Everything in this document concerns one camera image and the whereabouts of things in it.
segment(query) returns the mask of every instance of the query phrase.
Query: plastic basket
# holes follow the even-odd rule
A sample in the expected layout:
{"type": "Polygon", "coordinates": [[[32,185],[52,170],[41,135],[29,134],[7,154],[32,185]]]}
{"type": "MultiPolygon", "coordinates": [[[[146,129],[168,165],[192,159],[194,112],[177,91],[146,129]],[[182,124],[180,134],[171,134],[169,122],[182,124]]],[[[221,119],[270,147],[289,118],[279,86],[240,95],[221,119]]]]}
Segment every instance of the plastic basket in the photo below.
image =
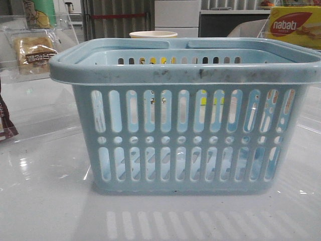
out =
{"type": "Polygon", "coordinates": [[[99,188],[252,193],[272,184],[320,58],[265,39],[96,39],[50,67],[73,85],[99,188]]]}

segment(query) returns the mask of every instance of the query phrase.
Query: bread package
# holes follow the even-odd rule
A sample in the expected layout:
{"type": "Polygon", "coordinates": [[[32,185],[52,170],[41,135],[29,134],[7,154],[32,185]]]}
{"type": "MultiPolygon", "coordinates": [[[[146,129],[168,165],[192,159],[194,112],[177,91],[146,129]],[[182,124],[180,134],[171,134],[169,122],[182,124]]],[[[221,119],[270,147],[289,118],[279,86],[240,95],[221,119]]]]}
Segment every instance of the bread package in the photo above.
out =
{"type": "Polygon", "coordinates": [[[49,72],[49,59],[57,54],[52,40],[47,36],[15,38],[14,47],[22,75],[49,72]]]}

